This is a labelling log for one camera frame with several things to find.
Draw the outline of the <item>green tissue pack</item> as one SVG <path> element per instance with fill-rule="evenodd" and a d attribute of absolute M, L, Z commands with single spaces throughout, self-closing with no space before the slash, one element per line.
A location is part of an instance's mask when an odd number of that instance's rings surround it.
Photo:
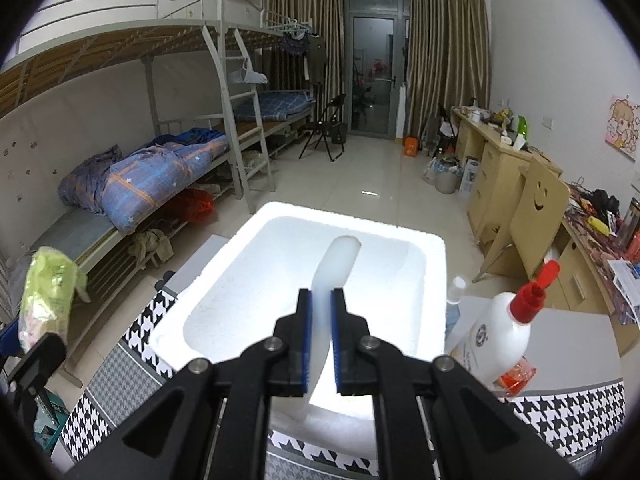
<path fill-rule="evenodd" d="M 18 315 L 18 340 L 25 352 L 47 333 L 67 342 L 70 314 L 76 295 L 89 302 L 87 275 L 64 252 L 40 247 L 26 273 Z"/>

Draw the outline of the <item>red snack wrapper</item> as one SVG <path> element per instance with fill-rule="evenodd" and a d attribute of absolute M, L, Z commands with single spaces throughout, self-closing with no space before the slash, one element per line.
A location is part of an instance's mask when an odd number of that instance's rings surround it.
<path fill-rule="evenodd" d="M 501 389 L 506 396 L 517 396 L 535 377 L 536 373 L 536 367 L 530 364 L 525 356 L 522 356 L 514 367 L 495 381 L 495 385 Z"/>

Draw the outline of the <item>white lotion pump bottle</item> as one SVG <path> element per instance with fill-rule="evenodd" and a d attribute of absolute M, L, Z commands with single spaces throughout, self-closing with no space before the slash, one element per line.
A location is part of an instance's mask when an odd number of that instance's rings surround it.
<path fill-rule="evenodd" d="M 544 307 L 546 289 L 561 267 L 546 262 L 538 276 L 515 294 L 500 292 L 450 351 L 463 368 L 489 387 L 520 362 L 527 349 L 532 322 Z"/>

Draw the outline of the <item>houndstooth table runner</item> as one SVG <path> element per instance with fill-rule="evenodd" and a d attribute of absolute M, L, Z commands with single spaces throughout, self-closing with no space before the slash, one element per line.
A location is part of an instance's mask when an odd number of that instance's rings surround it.
<path fill-rule="evenodd" d="M 170 379 L 174 371 L 148 344 L 176 295 L 157 283 L 155 296 L 132 321 L 93 375 L 62 429 L 52 453 L 59 470 L 72 468 Z M 558 393 L 526 393 L 504 402 L 580 474 L 596 461 L 607 437 L 623 425 L 625 386 L 602 385 Z M 374 479 L 378 463 L 339 453 L 270 430 L 268 479 Z"/>

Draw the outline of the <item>blue spray bottle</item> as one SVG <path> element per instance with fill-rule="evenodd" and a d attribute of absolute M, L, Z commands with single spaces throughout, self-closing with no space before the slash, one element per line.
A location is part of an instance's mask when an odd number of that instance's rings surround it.
<path fill-rule="evenodd" d="M 465 294 L 468 282 L 461 276 L 455 276 L 447 290 L 445 338 L 448 338 L 460 318 L 460 301 Z"/>

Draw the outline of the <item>white styrofoam box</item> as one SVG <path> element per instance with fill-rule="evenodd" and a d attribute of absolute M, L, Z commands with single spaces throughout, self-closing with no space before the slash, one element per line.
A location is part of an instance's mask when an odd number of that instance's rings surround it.
<path fill-rule="evenodd" d="M 445 348 L 446 247 L 441 237 L 333 212 L 271 202 L 262 206 L 178 295 L 150 338 L 174 370 L 204 358 L 234 359 L 312 304 L 308 394 L 279 400 L 281 434 L 356 457 L 375 458 L 372 401 L 341 396 L 330 347 L 330 292 L 406 356 L 434 359 Z"/>

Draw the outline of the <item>wooden desk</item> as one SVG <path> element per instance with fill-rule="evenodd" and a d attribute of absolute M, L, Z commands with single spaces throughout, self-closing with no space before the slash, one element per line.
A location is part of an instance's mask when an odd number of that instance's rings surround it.
<path fill-rule="evenodd" d="M 506 145 L 495 128 L 462 110 L 453 110 L 451 120 L 458 128 L 457 158 L 480 165 L 466 212 L 484 255 L 475 279 L 532 278 L 544 260 L 557 261 L 550 307 L 607 315 L 626 356 L 639 343 L 639 312 L 614 284 L 610 263 L 623 252 L 596 229 L 579 186 L 566 183 L 545 154 Z"/>

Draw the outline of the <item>blue plaid quilt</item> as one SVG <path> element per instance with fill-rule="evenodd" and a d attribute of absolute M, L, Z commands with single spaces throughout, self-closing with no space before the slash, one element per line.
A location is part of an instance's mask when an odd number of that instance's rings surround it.
<path fill-rule="evenodd" d="M 227 136 L 192 128 L 163 134 L 129 155 L 115 144 L 74 168 L 58 186 L 67 206 L 102 214 L 128 235 L 179 192 L 204 177 L 228 150 Z"/>

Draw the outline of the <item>metal bunk bed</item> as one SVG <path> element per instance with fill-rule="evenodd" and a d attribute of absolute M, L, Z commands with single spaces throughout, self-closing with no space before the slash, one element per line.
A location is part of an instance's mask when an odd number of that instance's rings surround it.
<path fill-rule="evenodd" d="M 167 211 L 186 189 L 128 235 L 102 214 L 63 204 L 58 186 L 81 162 L 115 144 L 129 155 L 163 134 L 219 130 L 228 150 L 194 183 L 227 167 L 230 188 L 244 200 L 250 178 L 270 171 L 267 157 L 247 165 L 244 153 L 265 148 L 272 134 L 309 116 L 306 110 L 285 122 L 262 120 L 261 91 L 234 72 L 277 47 L 282 30 L 228 20 L 226 1 L 198 0 L 169 14 L 105 23 L 96 0 L 63 0 L 41 8 L 18 35 L 1 63 L 4 322 L 20 310 L 10 284 L 21 258 L 55 248 L 88 278 L 90 301 L 77 295 L 70 314 L 67 350 L 75 353 L 128 283 L 160 261 L 156 249 L 143 247 L 144 238 L 167 243 L 186 225 Z M 233 107 L 250 96 L 256 119 L 239 122 Z"/>

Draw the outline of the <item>anime girl poster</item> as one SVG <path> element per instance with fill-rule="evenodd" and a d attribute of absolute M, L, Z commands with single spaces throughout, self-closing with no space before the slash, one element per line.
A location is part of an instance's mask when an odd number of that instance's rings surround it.
<path fill-rule="evenodd" d="M 613 96 L 608 107 L 605 142 L 631 159 L 636 159 L 639 145 L 639 105 L 629 96 Z"/>

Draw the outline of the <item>black folding chair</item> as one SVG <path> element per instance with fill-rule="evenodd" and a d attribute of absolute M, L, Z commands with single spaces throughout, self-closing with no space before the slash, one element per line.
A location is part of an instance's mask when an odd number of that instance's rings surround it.
<path fill-rule="evenodd" d="M 336 162 L 337 159 L 341 158 L 345 153 L 345 141 L 344 136 L 341 133 L 341 121 L 338 118 L 338 115 L 341 113 L 344 104 L 346 101 L 346 94 L 340 93 L 338 96 L 334 96 L 333 99 L 330 99 L 329 102 L 326 103 L 326 106 L 322 110 L 322 114 L 318 120 L 315 122 L 310 122 L 306 125 L 306 131 L 309 133 L 309 136 L 300 151 L 298 158 L 302 159 L 311 144 L 311 141 L 314 138 L 317 138 L 316 144 L 314 144 L 315 148 L 318 148 L 320 144 L 323 144 L 326 148 L 326 154 L 328 154 L 330 162 Z M 329 140 L 332 133 L 336 133 L 338 145 L 341 148 L 341 151 L 332 154 L 331 148 L 329 146 Z"/>

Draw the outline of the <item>blue plaid mattress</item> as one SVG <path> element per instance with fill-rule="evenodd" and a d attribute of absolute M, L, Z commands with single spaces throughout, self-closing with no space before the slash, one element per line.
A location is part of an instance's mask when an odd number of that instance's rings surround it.
<path fill-rule="evenodd" d="M 314 106 L 314 98 L 308 91 L 264 91 L 258 93 L 258 104 L 264 122 L 285 122 L 310 110 Z M 256 119 L 251 96 L 235 104 L 233 111 L 239 122 L 254 122 Z"/>

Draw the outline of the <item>right olive curtain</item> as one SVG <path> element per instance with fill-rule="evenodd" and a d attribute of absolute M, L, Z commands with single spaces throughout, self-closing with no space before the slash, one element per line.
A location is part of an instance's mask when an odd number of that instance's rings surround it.
<path fill-rule="evenodd" d="M 486 0 L 410 0 L 407 60 L 407 136 L 423 136 L 441 107 L 488 107 Z"/>

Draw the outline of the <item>olive curtain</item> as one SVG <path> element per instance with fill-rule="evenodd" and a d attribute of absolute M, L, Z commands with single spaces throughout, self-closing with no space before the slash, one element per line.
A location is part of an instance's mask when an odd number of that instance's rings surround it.
<path fill-rule="evenodd" d="M 407 60 L 407 136 L 423 136 L 441 107 L 488 107 L 486 0 L 410 0 Z"/>
<path fill-rule="evenodd" d="M 262 0 L 264 23 L 283 37 L 264 54 L 268 88 L 308 90 L 314 112 L 344 92 L 344 0 Z"/>

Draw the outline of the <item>glass balcony door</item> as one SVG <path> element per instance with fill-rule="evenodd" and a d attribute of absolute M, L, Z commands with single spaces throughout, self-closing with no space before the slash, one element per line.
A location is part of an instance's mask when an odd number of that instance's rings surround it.
<path fill-rule="evenodd" d="M 409 0 L 345 0 L 346 122 L 393 139 L 406 76 Z"/>

